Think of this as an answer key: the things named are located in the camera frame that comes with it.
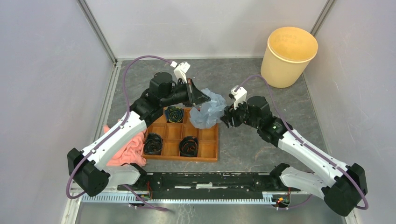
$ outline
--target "robotic arm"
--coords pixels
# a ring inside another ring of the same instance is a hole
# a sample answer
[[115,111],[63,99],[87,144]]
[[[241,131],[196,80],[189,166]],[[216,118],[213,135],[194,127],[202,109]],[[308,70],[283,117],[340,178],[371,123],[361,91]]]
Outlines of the robotic arm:
[[[135,184],[140,176],[137,168],[106,165],[131,138],[162,116],[164,107],[179,103],[192,107],[210,100],[195,87],[190,78],[186,78],[185,73],[190,65],[186,62],[176,65],[171,64],[175,67],[177,83],[169,73],[156,73],[150,80],[149,88],[130,106],[130,111],[116,125],[83,150],[74,148],[67,154],[69,175],[75,172],[73,180],[89,196],[99,194],[106,187]],[[85,157],[86,160],[77,167]]]
[[225,115],[221,118],[227,127],[246,124],[257,129],[264,141],[292,154],[314,172],[302,172],[282,163],[270,174],[278,181],[275,184],[313,194],[322,198],[337,214],[347,216],[362,197],[342,171],[352,177],[366,195],[364,169],[356,163],[349,166],[308,142],[291,125],[272,115],[264,97],[253,96],[246,101],[246,90],[243,87],[235,90],[236,87],[229,95],[235,102],[225,108]]

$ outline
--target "pink cloth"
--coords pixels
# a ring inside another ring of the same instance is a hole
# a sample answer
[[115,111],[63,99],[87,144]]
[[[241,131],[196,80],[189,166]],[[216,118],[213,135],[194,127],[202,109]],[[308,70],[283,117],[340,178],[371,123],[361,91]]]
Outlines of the pink cloth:
[[[104,133],[110,130],[109,126],[103,126]],[[140,167],[146,165],[146,159],[143,154],[143,141],[146,129],[133,137],[124,145],[107,163],[108,166],[121,166],[124,163],[136,163]]]

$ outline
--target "gray marbled tabletop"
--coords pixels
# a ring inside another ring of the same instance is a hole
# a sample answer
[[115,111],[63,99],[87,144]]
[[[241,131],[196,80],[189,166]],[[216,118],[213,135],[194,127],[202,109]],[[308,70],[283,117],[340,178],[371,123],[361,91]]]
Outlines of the gray marbled tabletop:
[[[262,59],[188,59],[176,60],[178,63],[188,61],[191,68],[187,77],[193,79],[199,89],[208,88],[212,92],[221,94],[232,103],[228,94],[236,85],[239,85],[249,75],[258,74]],[[122,92],[122,74],[129,64],[124,61],[118,78],[108,125],[113,126],[122,117],[126,110],[126,103]],[[127,73],[126,86],[130,102],[135,101],[141,93],[148,88],[149,81],[159,71],[173,74],[170,66],[159,60],[144,60],[134,64]],[[244,85],[247,98],[261,95],[270,102],[265,83],[254,79]],[[322,134],[319,129],[311,99],[308,94],[303,77],[289,88],[272,88],[277,107],[284,117],[307,140],[321,149],[325,149]],[[276,115],[273,105],[271,111]],[[147,160],[143,167],[148,172],[270,172],[279,163],[288,163],[291,166],[307,171],[304,164],[290,154],[264,142],[255,129],[248,126],[228,129],[226,125],[219,124],[219,156],[216,163],[160,161]]]

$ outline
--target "rolled black belt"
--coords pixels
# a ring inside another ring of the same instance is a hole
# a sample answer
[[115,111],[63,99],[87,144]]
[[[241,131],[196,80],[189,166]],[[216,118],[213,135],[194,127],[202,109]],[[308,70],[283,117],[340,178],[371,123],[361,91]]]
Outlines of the rolled black belt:
[[147,155],[161,155],[162,146],[161,136],[156,133],[148,133],[144,141],[143,152]]
[[183,123],[184,110],[179,107],[169,106],[165,110],[165,117],[169,123]]
[[198,155],[198,139],[195,136],[185,137],[179,144],[181,156],[197,157]]

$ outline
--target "yellow bucket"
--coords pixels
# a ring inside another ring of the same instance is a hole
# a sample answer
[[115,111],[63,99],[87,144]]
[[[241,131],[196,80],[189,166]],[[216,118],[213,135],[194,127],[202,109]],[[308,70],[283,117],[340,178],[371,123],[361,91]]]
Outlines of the yellow bucket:
[[261,75],[276,88],[293,85],[318,52],[318,42],[307,31],[282,27],[268,38]]

